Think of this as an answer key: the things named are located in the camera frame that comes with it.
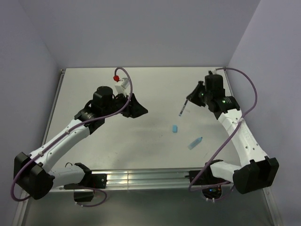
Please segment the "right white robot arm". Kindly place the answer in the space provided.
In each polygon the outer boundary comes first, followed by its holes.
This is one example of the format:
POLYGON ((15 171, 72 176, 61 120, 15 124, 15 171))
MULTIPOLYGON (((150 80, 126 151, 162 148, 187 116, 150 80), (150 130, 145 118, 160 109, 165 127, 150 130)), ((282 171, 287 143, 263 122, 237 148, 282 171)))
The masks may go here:
POLYGON ((189 189, 202 176, 209 183, 207 187, 232 183, 240 194, 270 187, 279 163, 276 158, 270 158, 255 140, 236 99, 225 94, 223 77, 209 72, 204 81, 198 82, 187 100, 197 106, 207 106, 229 135, 200 172, 191 179, 189 189), (239 166, 216 159, 228 142, 232 142, 236 149, 239 166))

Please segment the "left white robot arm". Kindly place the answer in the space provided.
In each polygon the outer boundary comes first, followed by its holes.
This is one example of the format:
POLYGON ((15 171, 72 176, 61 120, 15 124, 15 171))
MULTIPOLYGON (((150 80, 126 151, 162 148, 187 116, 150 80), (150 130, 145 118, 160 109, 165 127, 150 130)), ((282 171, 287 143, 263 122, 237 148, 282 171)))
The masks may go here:
POLYGON ((21 152, 15 157, 11 197, 19 201, 14 195, 15 185, 19 185, 35 200, 44 197, 55 187, 70 184, 81 188, 90 186, 92 171, 84 164, 75 163, 69 168, 57 170, 53 166, 77 143, 101 127, 105 118, 119 113, 127 118, 137 118, 147 114, 148 110, 133 93, 115 96, 110 87, 99 87, 63 131, 30 154, 21 152))

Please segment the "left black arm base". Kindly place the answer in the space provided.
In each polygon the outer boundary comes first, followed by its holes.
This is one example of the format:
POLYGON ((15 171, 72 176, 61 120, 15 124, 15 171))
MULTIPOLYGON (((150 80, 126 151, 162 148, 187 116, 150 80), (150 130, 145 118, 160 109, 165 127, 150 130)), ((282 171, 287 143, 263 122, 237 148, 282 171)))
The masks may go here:
POLYGON ((108 197, 107 193, 103 190, 106 188, 106 183, 106 174, 90 174, 83 182, 67 184, 63 188, 65 190, 74 190, 73 199, 77 205, 95 207, 103 204, 108 197), (103 194, 103 200, 97 204, 86 204, 86 202, 91 202, 97 193, 103 194))

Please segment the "aluminium rail frame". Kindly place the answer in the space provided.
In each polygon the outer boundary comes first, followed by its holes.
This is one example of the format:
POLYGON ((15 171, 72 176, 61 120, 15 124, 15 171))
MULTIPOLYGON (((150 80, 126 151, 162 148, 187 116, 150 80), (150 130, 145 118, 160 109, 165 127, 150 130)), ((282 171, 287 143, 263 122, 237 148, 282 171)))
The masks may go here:
MULTIPOLYGON (((88 170, 73 165, 68 168, 52 170, 50 175, 54 177, 50 187, 63 188, 67 184, 83 182, 90 174, 106 174, 106 188, 109 190, 136 190, 136 189, 173 189, 188 188, 189 178, 185 176, 190 170, 202 168, 183 169, 135 169, 135 170, 88 170)), ((190 191, 207 189, 207 185, 192 186, 190 191)))

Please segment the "blue highlighter pen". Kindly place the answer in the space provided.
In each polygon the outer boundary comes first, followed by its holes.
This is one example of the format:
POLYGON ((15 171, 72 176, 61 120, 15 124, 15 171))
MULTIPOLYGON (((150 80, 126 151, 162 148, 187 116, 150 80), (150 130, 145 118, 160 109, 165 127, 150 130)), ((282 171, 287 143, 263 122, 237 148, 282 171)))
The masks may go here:
POLYGON ((201 142, 202 142, 202 137, 198 137, 196 138, 194 141, 192 141, 188 146, 187 148, 189 150, 192 150, 193 148, 195 148, 197 145, 199 145, 201 142))

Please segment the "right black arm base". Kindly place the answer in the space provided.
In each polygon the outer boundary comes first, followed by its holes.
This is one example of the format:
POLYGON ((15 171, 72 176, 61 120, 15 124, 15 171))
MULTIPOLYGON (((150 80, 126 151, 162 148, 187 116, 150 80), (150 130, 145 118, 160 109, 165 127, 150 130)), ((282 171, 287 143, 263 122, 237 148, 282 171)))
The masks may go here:
MULTIPOLYGON (((189 178, 190 182, 193 181, 193 179, 197 176, 197 174, 200 172, 200 170, 190 170, 189 174, 186 175, 186 178, 189 178)), ((214 185, 226 182, 226 180, 222 178, 216 178, 213 176, 210 169, 206 169, 203 174, 196 180, 196 182, 193 184, 194 186, 200 186, 200 185, 214 185)))

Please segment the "blue thin pen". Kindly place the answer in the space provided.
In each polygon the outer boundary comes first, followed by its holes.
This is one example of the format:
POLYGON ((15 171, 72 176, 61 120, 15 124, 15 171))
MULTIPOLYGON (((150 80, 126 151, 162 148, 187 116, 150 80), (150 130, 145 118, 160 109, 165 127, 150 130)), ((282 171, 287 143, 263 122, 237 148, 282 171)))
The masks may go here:
POLYGON ((183 104, 183 106, 182 106, 182 108, 181 108, 181 111, 180 111, 180 113, 179 113, 179 117, 182 116, 182 114, 183 114, 183 112, 184 112, 184 110, 185 110, 185 107, 186 107, 187 103, 188 103, 188 99, 185 100, 185 102, 184 102, 184 104, 183 104))

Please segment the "blue pen cap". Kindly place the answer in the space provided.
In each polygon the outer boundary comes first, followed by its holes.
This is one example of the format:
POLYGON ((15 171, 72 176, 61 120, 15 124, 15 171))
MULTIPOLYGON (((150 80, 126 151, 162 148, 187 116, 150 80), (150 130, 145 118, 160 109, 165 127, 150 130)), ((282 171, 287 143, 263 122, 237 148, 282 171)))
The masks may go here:
POLYGON ((172 126, 172 132, 173 133, 177 133, 178 132, 178 126, 177 125, 173 125, 172 126))

